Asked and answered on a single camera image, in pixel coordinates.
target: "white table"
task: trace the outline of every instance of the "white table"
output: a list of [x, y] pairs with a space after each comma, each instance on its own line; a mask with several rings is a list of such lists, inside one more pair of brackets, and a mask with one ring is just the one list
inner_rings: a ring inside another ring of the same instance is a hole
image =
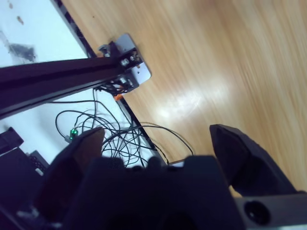
[[[78, 38], [70, 31], [65, 19], [49, 0], [0, 1], [0, 32], [2, 40], [0, 41], [0, 67], [22, 64], [23, 59], [12, 58], [12, 53], [8, 52], [8, 43], [32, 46], [35, 50], [36, 62], [87, 57]], [[60, 101], [92, 99], [92, 90], [87, 90], [62, 98]], [[129, 126], [110, 94], [99, 92], [98, 99], [120, 123]], [[30, 153], [37, 150], [48, 163], [51, 163], [68, 144], [55, 127], [56, 115], [68, 109], [93, 110], [94, 104], [44, 104], [1, 120], [0, 132], [13, 127], [24, 139], [24, 144], [20, 147], [24, 152]], [[78, 114], [67, 113], [59, 118], [59, 127], [64, 134], [69, 135], [77, 116]], [[142, 157], [145, 159], [153, 154], [148, 149], [142, 149]]]

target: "screw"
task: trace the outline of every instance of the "screw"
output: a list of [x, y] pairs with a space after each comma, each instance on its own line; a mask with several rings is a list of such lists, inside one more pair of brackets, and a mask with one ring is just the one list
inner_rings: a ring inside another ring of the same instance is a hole
[[122, 66], [127, 66], [129, 64], [129, 61], [125, 58], [124, 60], [121, 60], [120, 63]]

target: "tangled wires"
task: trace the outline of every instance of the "tangled wires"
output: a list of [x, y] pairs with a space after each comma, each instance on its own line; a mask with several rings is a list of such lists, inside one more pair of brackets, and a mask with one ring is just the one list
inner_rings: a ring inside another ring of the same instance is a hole
[[[161, 150], [160, 147], [155, 145], [151, 142], [150, 139], [147, 139], [145, 136], [142, 135], [141, 128], [143, 127], [150, 127], [156, 129], [163, 129], [166, 130], [173, 135], [175, 135], [184, 145], [189, 149], [191, 154], [193, 155], [193, 151], [191, 147], [174, 131], [162, 127], [162, 126], [153, 126], [153, 125], [143, 125], [137, 126], [133, 121], [131, 121], [125, 113], [122, 111], [121, 107], [119, 106], [120, 110], [125, 116], [127, 120], [126, 123], [120, 123], [115, 116], [111, 113], [111, 111], [99, 100], [95, 99], [95, 94], [93, 90], [93, 100], [83, 100], [83, 101], [65, 101], [65, 102], [51, 102], [52, 104], [78, 104], [78, 103], [93, 103], [94, 107], [94, 114], [91, 114], [89, 110], [81, 112], [77, 110], [64, 110], [57, 114], [55, 119], [56, 129], [59, 134], [66, 138], [64, 134], [59, 129], [58, 126], [58, 119], [64, 113], [75, 113], [78, 114], [75, 123], [74, 129], [78, 130], [79, 133], [82, 133], [86, 130], [93, 129], [95, 127], [102, 127], [106, 134], [103, 141], [103, 147], [101, 150], [101, 154], [106, 157], [119, 157], [122, 158], [125, 164], [125, 167], [141, 164], [145, 167], [147, 164], [146, 154], [143, 154], [141, 149], [148, 149], [148, 150], [156, 150], [158, 149], [167, 164], [169, 164], [169, 160], [167, 159], [164, 152]], [[101, 105], [104, 110], [107, 111], [107, 115], [102, 115], [98, 112], [98, 105]], [[155, 148], [146, 146], [147, 140], [151, 143]]]

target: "cable bundle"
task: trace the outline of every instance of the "cable bundle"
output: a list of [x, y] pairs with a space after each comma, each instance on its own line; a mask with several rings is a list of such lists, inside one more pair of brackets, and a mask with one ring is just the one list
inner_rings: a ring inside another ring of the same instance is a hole
[[[55, 119], [55, 125], [57, 131], [60, 133], [60, 135], [64, 138], [66, 136], [61, 133], [59, 127], [58, 127], [58, 118], [63, 113], [78, 113], [78, 117], [74, 124], [74, 129], [79, 131], [79, 134], [84, 132], [85, 130], [92, 129], [95, 127], [103, 127], [103, 129], [106, 131], [105, 138], [103, 141], [103, 148], [101, 151], [101, 154], [106, 157], [119, 157], [122, 158], [125, 164], [125, 167], [128, 167], [129, 165], [136, 164], [140, 161], [141, 165], [145, 167], [145, 163], [147, 163], [147, 160], [142, 157], [141, 148], [149, 149], [149, 150], [160, 150], [163, 157], [166, 160], [166, 163], [169, 164], [169, 160], [167, 159], [164, 152], [161, 150], [160, 147], [155, 145], [150, 139], [147, 139], [144, 137], [140, 131], [140, 128], [143, 127], [150, 127], [150, 128], [158, 128], [158, 129], [164, 129], [173, 135], [175, 135], [180, 141], [184, 143], [184, 145], [189, 149], [192, 155], [194, 155], [193, 150], [191, 147], [181, 138], [177, 133], [174, 131], [162, 127], [162, 126], [152, 126], [152, 125], [143, 125], [143, 126], [135, 126], [133, 121], [130, 121], [128, 117], [125, 115], [125, 113], [122, 111], [121, 107], [119, 106], [120, 110], [123, 112], [129, 127], [121, 127], [118, 120], [115, 118], [115, 116], [110, 112], [110, 110], [100, 101], [95, 99], [94, 95], [94, 89], [93, 89], [93, 100], [84, 100], [84, 101], [67, 101], [67, 102], [51, 102], [52, 104], [75, 104], [75, 103], [94, 103], [94, 114], [81, 112], [77, 110], [64, 110], [56, 116]], [[111, 115], [115, 123], [111, 123], [107, 119], [101, 117], [97, 111], [98, 104], [102, 105], [104, 109]], [[146, 139], [150, 144], [153, 144], [155, 146], [154, 148], [147, 147], [145, 145], [141, 144], [141, 138]]]

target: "wood grain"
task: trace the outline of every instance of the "wood grain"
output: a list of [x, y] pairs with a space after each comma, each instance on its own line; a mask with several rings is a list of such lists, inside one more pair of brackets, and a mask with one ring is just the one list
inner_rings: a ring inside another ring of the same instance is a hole
[[[125, 99], [141, 122], [213, 154], [209, 125], [237, 127], [307, 190], [306, 0], [63, 0], [94, 50], [130, 33], [153, 76]], [[189, 155], [146, 129], [170, 161]]]

